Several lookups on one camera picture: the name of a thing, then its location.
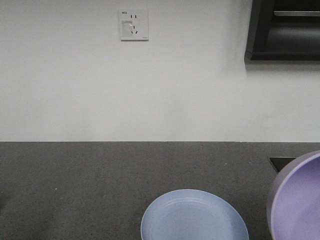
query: outlet cover plate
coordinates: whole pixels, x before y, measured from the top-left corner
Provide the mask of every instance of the outlet cover plate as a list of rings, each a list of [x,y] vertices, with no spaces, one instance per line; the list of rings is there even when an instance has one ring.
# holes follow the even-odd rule
[[[146,8],[119,9],[120,39],[149,40],[149,17]]]

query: white wall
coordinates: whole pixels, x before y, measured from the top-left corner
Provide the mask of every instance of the white wall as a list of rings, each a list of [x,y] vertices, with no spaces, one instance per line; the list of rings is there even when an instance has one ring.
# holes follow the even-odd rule
[[[149,10],[149,42],[118,8]],[[0,141],[320,141],[320,66],[244,64],[250,0],[1,0]]]

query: bowl rim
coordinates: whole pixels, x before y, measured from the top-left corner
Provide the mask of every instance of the bowl rim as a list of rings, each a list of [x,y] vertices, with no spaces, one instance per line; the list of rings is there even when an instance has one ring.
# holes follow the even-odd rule
[[[306,164],[318,159],[320,157],[320,150],[319,151],[313,151],[307,154],[304,154],[298,158],[296,158],[295,160],[293,160],[292,162],[290,162],[288,165],[286,165],[279,173],[278,176],[281,178],[281,173],[284,173],[287,169],[292,168],[289,173],[284,177],[284,179],[281,181],[281,184],[278,186],[276,193],[273,197],[272,203],[271,203],[271,209],[270,209],[270,231],[271,231],[271,236],[272,239],[274,240],[278,240],[276,238],[276,234],[275,234],[275,222],[274,222],[274,218],[275,218],[275,204],[279,198],[279,195],[282,191],[282,189],[285,187],[285,185],[287,184],[288,180],[303,166],[305,166]]]

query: electrical outlet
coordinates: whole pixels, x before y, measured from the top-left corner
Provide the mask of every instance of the electrical outlet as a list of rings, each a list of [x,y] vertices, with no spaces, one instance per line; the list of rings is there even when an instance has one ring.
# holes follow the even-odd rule
[[[119,9],[119,24],[121,40],[149,40],[147,9]]]

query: cabinet shelf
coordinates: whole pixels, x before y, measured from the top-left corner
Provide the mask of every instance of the cabinet shelf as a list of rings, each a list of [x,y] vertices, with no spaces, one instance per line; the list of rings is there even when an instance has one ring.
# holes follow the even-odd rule
[[[250,60],[320,61],[320,11],[312,2],[253,0],[245,57]]]

